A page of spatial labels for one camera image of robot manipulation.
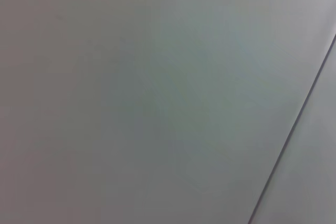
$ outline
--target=white panel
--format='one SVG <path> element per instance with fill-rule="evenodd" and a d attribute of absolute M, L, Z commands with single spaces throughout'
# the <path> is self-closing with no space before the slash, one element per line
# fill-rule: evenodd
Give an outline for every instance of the white panel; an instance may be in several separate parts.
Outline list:
<path fill-rule="evenodd" d="M 335 70 L 334 47 L 253 223 L 336 222 Z"/>
<path fill-rule="evenodd" d="M 0 0 L 1 223 L 246 223 L 335 0 Z"/>

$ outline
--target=wall surface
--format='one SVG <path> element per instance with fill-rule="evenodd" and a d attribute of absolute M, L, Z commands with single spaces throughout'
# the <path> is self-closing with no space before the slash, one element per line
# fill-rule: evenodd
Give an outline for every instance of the wall surface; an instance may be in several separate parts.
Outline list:
<path fill-rule="evenodd" d="M 336 222 L 335 70 L 334 46 L 254 223 Z"/>
<path fill-rule="evenodd" d="M 0 0 L 0 223 L 247 223 L 335 0 Z"/>

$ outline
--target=gray surface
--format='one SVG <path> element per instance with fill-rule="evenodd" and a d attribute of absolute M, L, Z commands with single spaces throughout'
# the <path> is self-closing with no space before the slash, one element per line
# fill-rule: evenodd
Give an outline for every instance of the gray surface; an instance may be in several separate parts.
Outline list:
<path fill-rule="evenodd" d="M 0 0 L 1 223 L 246 223 L 334 0 Z"/>
<path fill-rule="evenodd" d="M 253 223 L 336 222 L 334 46 Z"/>

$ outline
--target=dark line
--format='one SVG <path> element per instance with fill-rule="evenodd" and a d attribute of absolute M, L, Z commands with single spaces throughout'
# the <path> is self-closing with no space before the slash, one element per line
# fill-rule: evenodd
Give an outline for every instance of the dark line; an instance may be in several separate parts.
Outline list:
<path fill-rule="evenodd" d="M 331 45 L 330 45 L 330 47 L 329 47 L 329 49 L 328 49 L 327 54 L 325 55 L 325 58 L 324 58 L 324 60 L 323 60 L 323 62 L 322 62 L 322 64 L 321 64 L 321 66 L 320 66 L 319 71 L 317 72 L 317 75 L 316 75 L 316 77 L 315 77 L 315 79 L 314 79 L 314 82 L 313 82 L 312 86 L 310 87 L 310 90 L 309 90 L 309 92 L 308 92 L 308 94 L 307 94 L 307 97 L 306 97 L 306 99 L 305 99 L 304 102 L 303 102 L 303 105 L 302 105 L 302 107 L 301 107 L 301 109 L 300 109 L 300 112 L 299 112 L 298 116 L 297 116 L 296 119 L 295 119 L 295 122 L 294 122 L 294 124 L 293 124 L 293 126 L 292 126 L 292 128 L 291 128 L 291 130 L 290 130 L 290 132 L 289 132 L 289 134 L 288 134 L 288 136 L 287 136 L 287 138 L 286 138 L 285 144 L 284 144 L 284 146 L 282 147 L 281 152 L 280 152 L 280 154 L 279 154 L 279 156 L 278 156 L 278 158 L 277 158 L 277 161 L 275 162 L 275 165 L 274 165 L 274 167 L 273 167 L 273 169 L 272 169 L 272 171 L 271 171 L 271 173 L 270 173 L 270 175 L 269 175 L 269 177 L 268 177 L 268 179 L 267 179 L 267 181 L 266 181 L 266 184 L 265 184 L 265 186 L 264 186 L 264 188 L 263 188 L 263 190 L 262 190 L 262 192 L 261 192 L 259 198 L 258 198 L 258 201 L 257 201 L 257 203 L 256 203 L 256 206 L 254 207 L 253 212 L 252 212 L 252 214 L 251 214 L 251 217 L 250 217 L 249 220 L 248 220 L 248 224 L 251 224 L 251 223 L 252 223 L 252 221 L 253 221 L 253 219 L 254 219 L 256 213 L 257 213 L 257 210 L 258 210 L 258 208 L 259 208 L 259 206 L 260 206 L 260 203 L 261 203 L 261 201 L 262 201 L 262 199 L 263 199 L 263 197 L 264 197 L 264 195 L 265 195 L 265 193 L 266 193 L 266 191 L 267 191 L 267 188 L 268 188 L 268 186 L 269 186 L 269 184 L 270 184 L 270 182 L 271 182 L 271 180 L 272 180 L 272 178 L 273 178 L 273 175 L 274 175 L 274 173 L 275 173 L 275 171 L 276 171 L 276 169 L 277 169 L 277 167 L 278 167 L 278 165 L 279 165 L 279 163 L 280 163 L 280 160 L 281 160 L 281 158 L 282 158 L 282 156 L 283 156 L 283 154 L 284 154 L 284 152 L 285 152 L 285 150 L 286 150 L 286 147 L 288 146 L 289 140 L 291 139 L 291 137 L 292 137 L 292 135 L 293 135 L 293 132 L 294 132 L 294 130 L 295 130 L 295 128 L 296 128 L 296 126 L 297 126 L 299 120 L 300 120 L 300 117 L 301 117 L 301 115 L 302 115 L 302 113 L 303 113 L 303 110 L 304 110 L 304 108 L 305 108 L 306 105 L 307 105 L 307 102 L 308 102 L 308 100 L 309 100 L 309 98 L 310 98 L 310 95 L 311 95 L 311 93 L 312 93 L 312 91 L 313 91 L 313 89 L 314 89 L 314 87 L 315 87 L 315 85 L 316 85 L 316 83 L 317 83 L 317 80 L 318 80 L 319 77 L 320 77 L 320 74 L 321 74 L 321 72 L 322 72 L 322 69 L 323 69 L 324 65 L 326 64 L 325 62 L 327 61 L 327 59 L 328 59 L 328 57 L 329 57 L 330 51 L 331 51 L 331 49 L 332 49 L 332 47 L 333 47 L 335 41 L 336 41 L 336 35 L 334 36 L 334 39 L 332 40 L 332 43 L 331 43 Z"/>

